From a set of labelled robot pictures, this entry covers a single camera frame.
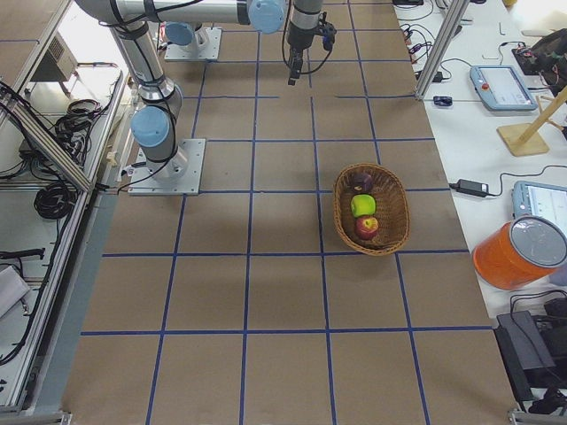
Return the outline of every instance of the orange container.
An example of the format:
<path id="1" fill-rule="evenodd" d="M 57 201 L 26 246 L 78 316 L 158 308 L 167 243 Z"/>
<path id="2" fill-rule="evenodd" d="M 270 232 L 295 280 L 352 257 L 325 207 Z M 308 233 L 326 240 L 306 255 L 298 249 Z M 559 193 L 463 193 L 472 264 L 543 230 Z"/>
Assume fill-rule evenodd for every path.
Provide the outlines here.
<path id="1" fill-rule="evenodd" d="M 567 239 L 550 221 L 525 215 L 506 223 L 472 252 L 488 283 L 515 290 L 552 274 L 567 260 Z"/>

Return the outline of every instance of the wooden stand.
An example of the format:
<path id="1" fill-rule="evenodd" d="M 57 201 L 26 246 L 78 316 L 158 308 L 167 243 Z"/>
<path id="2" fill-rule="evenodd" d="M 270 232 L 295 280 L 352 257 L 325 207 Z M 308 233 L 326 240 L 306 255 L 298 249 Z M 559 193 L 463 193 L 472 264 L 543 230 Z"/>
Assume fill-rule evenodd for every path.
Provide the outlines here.
<path id="1" fill-rule="evenodd" d="M 538 129 L 547 121 L 555 111 L 567 102 L 567 87 L 544 109 L 532 124 L 515 124 L 498 127 L 497 131 L 509 151 L 515 157 L 537 155 L 549 151 L 548 145 L 538 134 Z"/>

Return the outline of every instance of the metal mounting plate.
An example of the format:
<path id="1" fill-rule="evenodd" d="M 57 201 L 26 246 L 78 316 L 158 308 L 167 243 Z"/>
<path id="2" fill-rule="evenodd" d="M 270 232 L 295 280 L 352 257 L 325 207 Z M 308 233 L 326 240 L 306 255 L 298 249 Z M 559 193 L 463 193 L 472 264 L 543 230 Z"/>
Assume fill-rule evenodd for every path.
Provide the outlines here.
<path id="1" fill-rule="evenodd" d="M 198 195 L 205 145 L 206 139 L 182 139 L 179 142 L 179 149 L 183 149 L 189 159 L 185 174 L 177 179 L 163 181 L 150 177 L 143 182 L 134 183 L 129 187 L 128 193 L 133 196 Z M 145 161 L 142 150 L 138 152 L 136 160 Z M 142 180 L 149 174 L 146 167 L 137 168 L 132 174 L 132 182 Z"/>
<path id="2" fill-rule="evenodd" d="M 167 46 L 165 59 L 167 62 L 198 62 L 205 60 L 217 60 L 219 58 L 219 50 L 221 49 L 220 28 L 205 28 L 209 36 L 209 43 L 204 49 L 198 51 L 196 56 L 190 51 L 186 51 L 177 44 L 169 44 Z"/>

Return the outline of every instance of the green apple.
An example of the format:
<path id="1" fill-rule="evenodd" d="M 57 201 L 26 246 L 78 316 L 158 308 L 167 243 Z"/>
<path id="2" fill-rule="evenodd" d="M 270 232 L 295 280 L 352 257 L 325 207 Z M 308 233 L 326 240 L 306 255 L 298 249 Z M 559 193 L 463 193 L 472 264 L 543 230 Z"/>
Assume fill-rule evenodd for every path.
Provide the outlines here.
<path id="1" fill-rule="evenodd" d="M 362 215 L 373 215 L 376 212 L 376 201 L 371 195 L 355 195 L 351 201 L 351 211 L 355 219 Z"/>

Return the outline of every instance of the dark red apple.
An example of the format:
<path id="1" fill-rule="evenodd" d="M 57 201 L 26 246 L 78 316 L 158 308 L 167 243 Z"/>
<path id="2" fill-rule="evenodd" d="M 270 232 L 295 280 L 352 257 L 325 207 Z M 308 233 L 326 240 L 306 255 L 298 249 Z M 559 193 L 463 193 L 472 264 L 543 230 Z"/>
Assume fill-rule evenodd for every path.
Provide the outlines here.
<path id="1" fill-rule="evenodd" d="M 360 239 L 368 241 L 378 234 L 378 220 L 371 215 L 363 215 L 356 219 L 354 232 Z"/>
<path id="2" fill-rule="evenodd" d="M 372 176 L 368 173 L 357 173 L 351 179 L 351 188 L 354 193 L 369 193 L 372 185 Z"/>

